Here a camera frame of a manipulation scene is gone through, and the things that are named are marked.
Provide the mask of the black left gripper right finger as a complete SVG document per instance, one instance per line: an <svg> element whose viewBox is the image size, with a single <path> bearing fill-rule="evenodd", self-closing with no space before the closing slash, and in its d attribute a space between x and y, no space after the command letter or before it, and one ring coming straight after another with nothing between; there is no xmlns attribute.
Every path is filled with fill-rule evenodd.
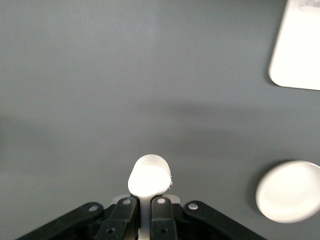
<svg viewBox="0 0 320 240"><path fill-rule="evenodd" d="M151 201L151 240L263 240L259 234L209 205L193 200L185 205L162 196Z"/></svg>

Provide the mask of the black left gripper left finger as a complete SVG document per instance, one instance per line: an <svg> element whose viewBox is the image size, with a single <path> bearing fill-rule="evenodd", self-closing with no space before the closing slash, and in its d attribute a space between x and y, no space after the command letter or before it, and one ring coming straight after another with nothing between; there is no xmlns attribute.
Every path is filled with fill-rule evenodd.
<svg viewBox="0 0 320 240"><path fill-rule="evenodd" d="M104 208L88 202L19 237L20 240L136 240L139 200L116 197Z"/></svg>

